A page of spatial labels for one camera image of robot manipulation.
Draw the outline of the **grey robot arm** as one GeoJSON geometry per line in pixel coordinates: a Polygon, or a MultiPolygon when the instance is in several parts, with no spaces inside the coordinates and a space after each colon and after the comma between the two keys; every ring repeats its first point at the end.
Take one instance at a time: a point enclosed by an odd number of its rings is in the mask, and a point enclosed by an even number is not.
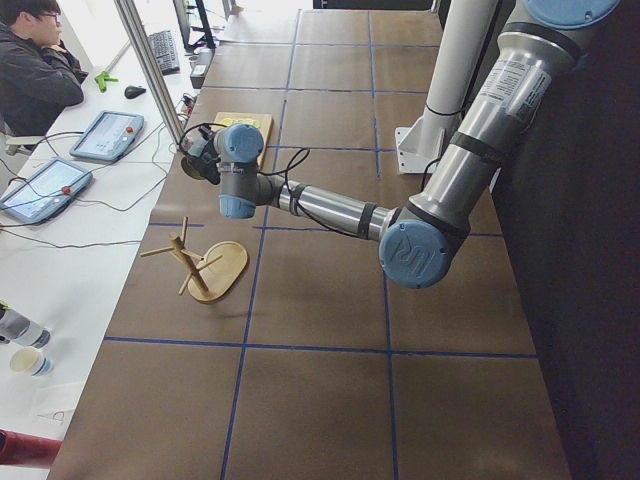
{"type": "Polygon", "coordinates": [[[309,156],[265,172],[266,140],[245,120],[205,123],[184,141],[189,176],[219,187],[219,210],[246,219],[260,206],[378,245],[384,274],[422,289],[439,283],[470,233],[470,216],[531,126],[551,83],[585,58],[613,1],[448,1],[422,113],[395,130],[399,175],[420,184],[385,208],[292,178],[309,156]]]}

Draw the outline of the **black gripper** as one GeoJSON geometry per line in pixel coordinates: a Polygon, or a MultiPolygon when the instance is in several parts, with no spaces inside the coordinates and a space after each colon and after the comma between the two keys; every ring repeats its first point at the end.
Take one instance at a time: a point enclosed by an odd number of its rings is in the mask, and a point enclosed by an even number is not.
{"type": "Polygon", "coordinates": [[[219,155],[211,142],[205,142],[198,157],[200,176],[213,185],[220,183],[218,171],[219,155]]]}

